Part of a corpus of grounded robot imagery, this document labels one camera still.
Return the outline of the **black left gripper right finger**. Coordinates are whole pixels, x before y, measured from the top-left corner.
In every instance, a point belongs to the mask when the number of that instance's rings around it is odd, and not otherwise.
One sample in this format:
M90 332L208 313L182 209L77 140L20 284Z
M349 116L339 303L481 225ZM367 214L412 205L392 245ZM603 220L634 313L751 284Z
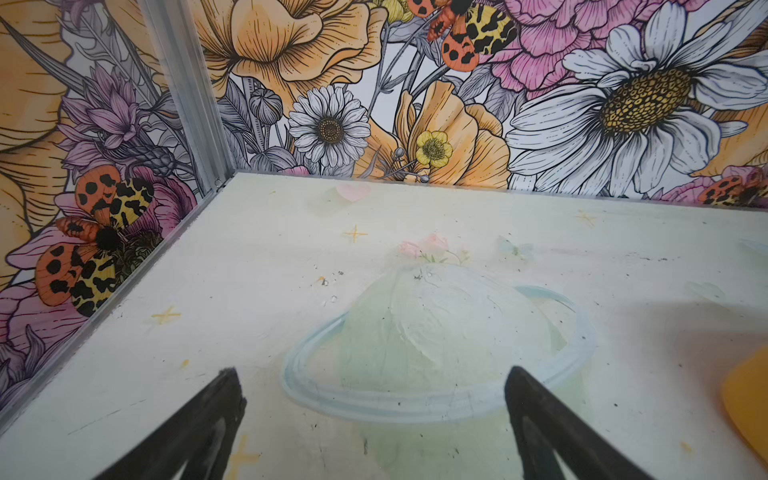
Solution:
M561 463L578 479L651 479L524 368L504 394L525 479L563 479Z

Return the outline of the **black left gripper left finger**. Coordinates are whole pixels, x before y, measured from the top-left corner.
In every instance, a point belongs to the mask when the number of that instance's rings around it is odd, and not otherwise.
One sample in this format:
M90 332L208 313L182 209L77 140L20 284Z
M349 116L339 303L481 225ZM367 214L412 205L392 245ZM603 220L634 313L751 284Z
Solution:
M221 479L247 406L237 371L218 375L99 479Z

